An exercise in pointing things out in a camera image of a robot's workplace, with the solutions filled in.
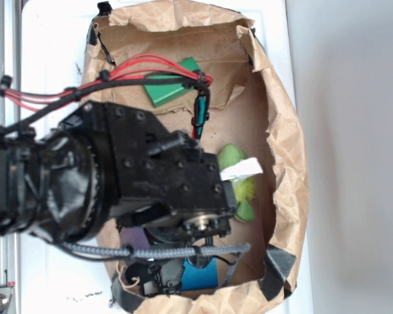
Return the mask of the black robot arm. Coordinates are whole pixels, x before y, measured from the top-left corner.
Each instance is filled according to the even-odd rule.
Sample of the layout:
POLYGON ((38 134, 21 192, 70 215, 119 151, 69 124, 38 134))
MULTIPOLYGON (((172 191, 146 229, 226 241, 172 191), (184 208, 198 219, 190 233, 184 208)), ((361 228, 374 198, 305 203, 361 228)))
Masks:
POLYGON ((0 129, 0 234, 28 232, 71 253, 111 219, 142 230, 119 249, 82 253, 131 265, 130 284, 146 295, 181 288, 186 258, 206 265, 214 236, 231 231, 236 198, 217 158, 150 112, 89 102, 40 141, 32 128, 0 129))

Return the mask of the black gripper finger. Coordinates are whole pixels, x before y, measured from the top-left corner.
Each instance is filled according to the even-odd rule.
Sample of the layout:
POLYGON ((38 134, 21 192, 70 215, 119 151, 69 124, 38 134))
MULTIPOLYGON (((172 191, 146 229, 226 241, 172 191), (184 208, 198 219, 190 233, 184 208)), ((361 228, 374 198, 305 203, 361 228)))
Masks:
POLYGON ((139 292, 143 296, 159 294, 179 294, 182 287, 182 277, 185 271, 184 259, 175 258, 162 261, 134 263, 125 271, 126 281, 133 285, 139 282, 139 292))

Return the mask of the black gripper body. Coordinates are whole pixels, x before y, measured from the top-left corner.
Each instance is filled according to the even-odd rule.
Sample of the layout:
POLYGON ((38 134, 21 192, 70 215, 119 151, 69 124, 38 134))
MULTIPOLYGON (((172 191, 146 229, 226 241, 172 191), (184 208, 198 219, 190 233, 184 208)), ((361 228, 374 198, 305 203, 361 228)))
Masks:
POLYGON ((100 218, 149 228, 170 241, 230 234, 232 185, 196 139, 168 131, 149 111, 114 103, 88 102, 61 125, 92 154, 100 218))

